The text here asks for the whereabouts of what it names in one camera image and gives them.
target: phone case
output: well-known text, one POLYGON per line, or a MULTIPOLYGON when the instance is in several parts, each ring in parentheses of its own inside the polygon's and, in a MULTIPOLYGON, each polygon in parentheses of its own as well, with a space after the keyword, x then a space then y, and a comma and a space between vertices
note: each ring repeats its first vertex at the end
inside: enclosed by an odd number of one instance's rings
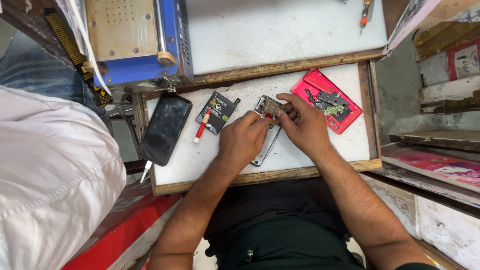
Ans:
POLYGON ((362 109, 317 68, 310 69, 290 91, 323 110, 327 126, 337 134, 342 134, 362 114, 362 109))
POLYGON ((150 123, 151 123, 151 122, 148 123, 148 126, 147 126, 147 128, 145 129, 144 136, 143 136, 142 140, 140 141, 140 144, 139 144, 139 146, 138 146, 138 151, 137 151, 137 153, 138 153, 142 158, 144 158, 144 159, 146 159, 146 160, 149 160, 149 161, 155 163, 156 165, 162 166, 162 167, 163 167, 163 166, 166 166, 166 165, 168 164, 168 161, 170 160, 170 157, 171 157, 171 155, 172 155, 172 153, 173 153, 173 149, 175 149, 175 146, 176 146, 176 144, 177 144, 177 141, 178 141, 178 139, 179 139, 179 137, 180 137, 180 133, 182 132, 182 130, 183 130, 184 126, 185 126, 185 123, 187 122, 187 118, 188 118, 188 116, 190 115, 190 111, 192 110, 192 102, 191 102, 190 100, 185 99, 185 98, 182 98, 181 96, 174 95, 174 94, 171 94, 171 93, 165 91, 165 92, 163 92, 162 95, 160 96, 160 99, 158 100, 158 103, 157 103, 156 106, 155 106, 154 112, 157 110, 157 108, 158 108, 158 106, 159 106, 159 104, 160 104, 160 100, 161 100, 162 98, 164 98, 165 96, 171 96, 171 97, 178 98, 178 99, 180 99, 181 101, 183 101, 183 102, 185 102, 185 103, 188 104, 188 109, 187 109, 187 111, 186 111, 186 113, 185 113, 185 116, 183 117, 182 123, 181 123, 181 125, 180 125, 180 131, 179 131, 179 132, 177 133, 177 135, 175 136, 175 140, 174 140, 174 142, 172 143, 172 148, 170 149, 170 152, 168 153, 167 158, 165 159, 165 163, 157 162, 157 161, 153 160, 151 157, 149 157, 148 155, 146 155, 146 153, 143 153, 143 152, 142 152, 142 149, 143 149, 143 148, 142 148, 143 138, 145 137, 145 134, 148 134, 148 130, 149 130, 149 128, 150 128, 150 123))

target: disassembled phone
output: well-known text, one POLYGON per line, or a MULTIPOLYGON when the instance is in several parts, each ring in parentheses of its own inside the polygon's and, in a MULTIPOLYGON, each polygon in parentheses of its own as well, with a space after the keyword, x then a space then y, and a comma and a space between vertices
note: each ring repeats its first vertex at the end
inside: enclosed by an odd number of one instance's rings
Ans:
POLYGON ((278 133, 282 129, 279 125, 274 125, 271 129, 267 131, 267 137, 265 138, 264 146, 262 147, 262 151, 258 154, 250 164, 256 167, 260 167, 268 153, 272 150, 272 147, 276 141, 278 133))
POLYGON ((327 125, 342 134, 362 114, 362 109, 318 69, 310 69, 290 90, 324 111, 327 125))
POLYGON ((260 98, 260 101, 255 107, 254 112, 260 114, 262 118, 268 117, 272 119, 272 123, 270 124, 270 129, 273 128, 274 125, 281 126, 278 118, 276 117, 276 111, 282 110, 286 113, 289 113, 290 110, 285 107, 285 105, 281 104, 280 102, 274 100, 271 97, 267 97, 263 95, 260 98))
POLYGON ((262 118, 268 117, 272 119, 272 122, 270 123, 270 129, 267 132, 267 137, 265 138, 262 151, 250 162, 250 164, 253 166, 259 167, 262 164, 268 153, 272 150, 273 144, 275 143, 278 133, 280 132, 281 123, 276 117, 277 110, 282 110, 286 113, 290 112, 285 105, 265 95, 260 98, 257 106, 255 107, 254 112, 260 114, 262 118))

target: phone frame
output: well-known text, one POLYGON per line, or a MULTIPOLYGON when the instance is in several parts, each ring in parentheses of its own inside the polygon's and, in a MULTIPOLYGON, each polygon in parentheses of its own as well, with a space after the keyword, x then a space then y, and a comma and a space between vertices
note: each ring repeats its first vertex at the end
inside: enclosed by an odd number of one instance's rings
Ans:
POLYGON ((146 160, 149 160, 151 162, 153 162, 154 164, 158 165, 158 166, 161 166, 161 167, 164 167, 168 164, 168 161, 170 160, 170 157, 172 156, 172 153, 173 153, 173 149, 175 149, 175 146, 177 145, 177 141, 180 137, 180 133, 182 132, 184 126, 185 126, 185 123, 187 122, 187 119, 188 119, 188 116, 190 115, 190 111, 192 110, 192 102, 188 99, 185 99, 185 98, 182 98, 181 96, 179 95, 174 95, 174 94, 171 94, 167 91, 164 91, 162 93, 162 95, 160 96, 160 98, 158 99, 158 103, 156 104, 155 106, 155 109, 154 109, 154 113, 152 114, 152 118, 155 116, 155 112, 156 110, 158 109, 158 106, 160 105, 160 101, 162 100, 162 98, 164 98, 165 96, 168 96, 168 97, 172 97, 172 98, 177 98, 185 103, 188 104, 188 109, 187 111, 185 112, 185 115, 183 116, 182 118, 182 121, 181 121, 181 124, 180 124, 180 131, 178 131, 177 135, 175 136, 175 139, 172 143, 172 146, 170 148, 170 151, 168 152, 168 155, 167 155, 167 158, 165 159, 165 164, 161 164, 161 163, 158 163, 157 161, 153 160, 151 157, 147 157, 145 154, 141 153, 140 152, 140 149, 141 149, 141 146, 142 146, 142 143, 144 142, 144 139, 146 137, 146 135, 148 134, 148 130, 150 129, 150 123, 152 121, 148 121, 148 126, 147 128, 145 129, 145 132, 144 132, 144 135, 142 136, 142 140, 140 141, 139 145, 138 145, 138 148, 137 148, 137 153, 140 157, 146 159, 146 160))

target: hand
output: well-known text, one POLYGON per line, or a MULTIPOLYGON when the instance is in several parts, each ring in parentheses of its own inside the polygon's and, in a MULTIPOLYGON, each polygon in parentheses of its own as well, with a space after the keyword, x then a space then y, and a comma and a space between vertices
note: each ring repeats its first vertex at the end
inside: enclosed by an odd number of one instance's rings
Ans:
POLYGON ((262 151, 271 122, 250 110, 224 127, 217 159, 238 174, 262 151))
POLYGON ((293 94, 278 94, 279 100, 288 103, 285 107, 291 110, 287 115, 277 110, 277 118, 293 144, 307 155, 314 163, 330 151, 335 152, 328 139, 324 112, 293 94))

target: white charging cable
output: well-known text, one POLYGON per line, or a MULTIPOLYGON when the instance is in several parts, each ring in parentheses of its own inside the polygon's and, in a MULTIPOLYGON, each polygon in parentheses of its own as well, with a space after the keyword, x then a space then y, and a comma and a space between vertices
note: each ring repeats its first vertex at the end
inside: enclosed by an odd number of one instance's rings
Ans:
POLYGON ((75 0, 68 0, 70 5, 72 6, 72 11, 73 11, 73 16, 75 17, 78 27, 80 28, 80 33, 82 33, 82 37, 84 38, 85 45, 87 47, 88 55, 90 56, 93 64, 93 69, 95 70, 95 74, 100 81, 100 84, 102 85, 103 89, 109 94, 112 95, 112 92, 110 89, 107 87, 105 82, 103 81, 102 75, 100 74, 100 71, 98 70, 98 66, 95 61, 95 56, 93 55, 93 50, 92 50, 92 45, 90 44, 90 40, 88 39, 87 31, 85 30, 84 24, 82 22, 82 18, 80 16, 80 13, 78 12, 77 9, 77 4, 75 3, 75 0))
POLYGON ((148 172, 148 170, 150 169, 151 166, 152 166, 152 162, 147 160, 147 164, 145 164, 145 171, 144 171, 144 174, 142 175, 142 178, 140 179, 140 183, 144 182, 145 175, 147 174, 147 172, 148 172))

